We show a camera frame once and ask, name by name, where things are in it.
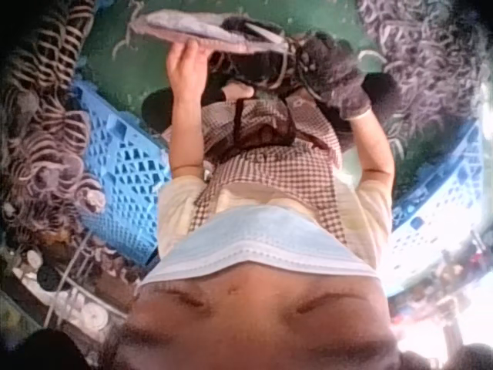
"metal rod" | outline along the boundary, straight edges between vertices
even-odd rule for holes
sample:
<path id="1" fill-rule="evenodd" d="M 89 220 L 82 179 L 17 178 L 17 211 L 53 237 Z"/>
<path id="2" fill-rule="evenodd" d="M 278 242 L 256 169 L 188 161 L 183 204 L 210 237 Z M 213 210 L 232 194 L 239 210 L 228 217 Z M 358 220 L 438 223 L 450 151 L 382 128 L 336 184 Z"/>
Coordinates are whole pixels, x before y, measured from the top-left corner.
<path id="1" fill-rule="evenodd" d="M 86 246 L 87 241 L 89 240 L 91 235 L 92 235 L 92 231 L 88 231 L 87 234 L 84 236 L 84 239 L 82 240 L 81 244 L 77 247 L 77 250 L 75 251 L 74 256 L 70 260 L 69 265 L 65 269 L 65 272 L 62 275 L 62 280 L 60 281 L 59 287 L 56 289 L 55 297 L 53 297 L 52 303 L 49 305 L 48 314 L 46 314 L 45 323 L 43 324 L 44 328 L 48 327 L 49 322 L 52 319 L 53 311 L 55 310 L 55 304 L 56 304 L 56 301 L 59 297 L 59 293 L 62 290 L 63 285 L 64 285 L 65 281 L 67 280 L 67 277 L 69 276 L 70 270 L 72 270 L 72 267 L 73 267 L 75 261 L 77 260 L 77 257 L 79 256 L 82 249 L 84 249 L 84 247 Z"/>

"shirt sleeve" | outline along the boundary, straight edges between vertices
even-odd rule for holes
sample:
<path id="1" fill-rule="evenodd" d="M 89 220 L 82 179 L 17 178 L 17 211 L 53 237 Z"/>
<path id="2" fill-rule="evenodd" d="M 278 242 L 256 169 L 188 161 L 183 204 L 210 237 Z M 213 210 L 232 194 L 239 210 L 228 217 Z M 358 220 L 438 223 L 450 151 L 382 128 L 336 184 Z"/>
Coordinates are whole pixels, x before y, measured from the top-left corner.
<path id="1" fill-rule="evenodd" d="M 356 195 L 367 221 L 369 237 L 374 245 L 375 264 L 378 265 L 392 232 L 391 192 L 378 181 L 367 180 L 357 187 Z"/>
<path id="2" fill-rule="evenodd" d="M 171 180 L 159 191 L 157 238 L 161 258 L 188 234 L 196 210 L 195 200 L 205 187 L 198 177 L 183 176 Z"/>

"patterned fabric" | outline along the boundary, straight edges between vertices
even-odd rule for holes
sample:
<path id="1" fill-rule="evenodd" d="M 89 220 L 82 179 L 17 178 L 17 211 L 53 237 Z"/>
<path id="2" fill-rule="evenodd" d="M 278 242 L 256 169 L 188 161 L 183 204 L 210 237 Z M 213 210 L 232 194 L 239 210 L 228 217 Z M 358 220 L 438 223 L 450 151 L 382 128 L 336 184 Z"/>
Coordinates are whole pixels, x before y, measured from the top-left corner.
<path id="1" fill-rule="evenodd" d="M 286 104 L 280 100 L 249 100 L 244 102 L 241 114 L 236 111 L 236 103 L 217 103 L 203 109 L 206 160 L 215 169 L 196 199 L 189 231 L 209 219 L 214 197 L 222 188 L 232 183 L 255 183 L 313 208 L 319 224 L 346 244 L 334 189 L 334 170 L 342 166 L 339 143 L 315 102 L 304 94 L 301 90 L 290 96 Z M 240 118 L 240 134 L 235 130 L 235 115 Z M 277 132 L 286 123 L 296 123 L 292 145 L 263 146 L 233 157 L 227 155 L 244 139 L 255 136 L 256 128 L 264 130 L 268 125 Z"/>

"green surface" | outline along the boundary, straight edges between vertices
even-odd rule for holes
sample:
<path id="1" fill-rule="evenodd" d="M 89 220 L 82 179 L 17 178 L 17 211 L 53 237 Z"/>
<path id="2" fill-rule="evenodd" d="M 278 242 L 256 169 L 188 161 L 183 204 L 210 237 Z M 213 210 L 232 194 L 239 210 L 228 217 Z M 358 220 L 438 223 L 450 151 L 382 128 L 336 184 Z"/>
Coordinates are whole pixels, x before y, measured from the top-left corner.
<path id="1" fill-rule="evenodd" d="M 355 0 L 147 0 L 142 13 L 162 8 L 187 12 L 247 13 L 282 25 L 289 34 L 322 29 L 348 40 L 355 49 L 372 46 L 361 28 Z M 140 115 L 142 101 L 153 91 L 167 86 L 165 56 L 167 44 L 150 37 L 133 35 L 130 47 L 122 47 L 115 60 L 112 49 L 124 39 L 132 9 L 129 0 L 99 12 L 83 55 L 88 57 L 84 76 L 100 94 L 119 110 Z"/>

